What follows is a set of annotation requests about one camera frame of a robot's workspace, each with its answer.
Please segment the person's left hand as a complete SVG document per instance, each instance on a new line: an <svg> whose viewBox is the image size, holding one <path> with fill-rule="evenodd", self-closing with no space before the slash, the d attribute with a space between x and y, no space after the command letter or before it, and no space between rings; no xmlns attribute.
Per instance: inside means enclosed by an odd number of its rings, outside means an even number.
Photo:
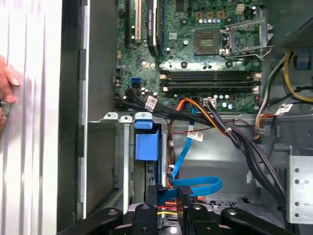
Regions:
<svg viewBox="0 0 313 235"><path fill-rule="evenodd" d="M14 103L15 97L11 86L19 86L20 83L13 73L13 71L7 65L5 58L0 56L0 97L7 103Z"/></svg>

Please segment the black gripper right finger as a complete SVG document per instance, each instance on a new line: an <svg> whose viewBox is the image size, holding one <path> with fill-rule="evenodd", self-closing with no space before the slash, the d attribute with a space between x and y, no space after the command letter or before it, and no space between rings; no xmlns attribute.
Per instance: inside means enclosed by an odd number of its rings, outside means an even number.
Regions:
<svg viewBox="0 0 313 235"><path fill-rule="evenodd" d="M239 208L225 208L219 215L193 203L189 186L177 187L178 219L183 235L292 235L284 228Z"/></svg>

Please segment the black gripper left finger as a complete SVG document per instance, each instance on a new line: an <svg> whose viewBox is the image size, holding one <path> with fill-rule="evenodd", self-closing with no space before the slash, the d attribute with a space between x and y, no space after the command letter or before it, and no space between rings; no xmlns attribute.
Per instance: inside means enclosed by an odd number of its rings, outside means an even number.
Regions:
<svg viewBox="0 0 313 235"><path fill-rule="evenodd" d="M158 185L148 186L142 204L132 204L125 214L116 208L104 208L59 232L60 235L157 235Z"/></svg>

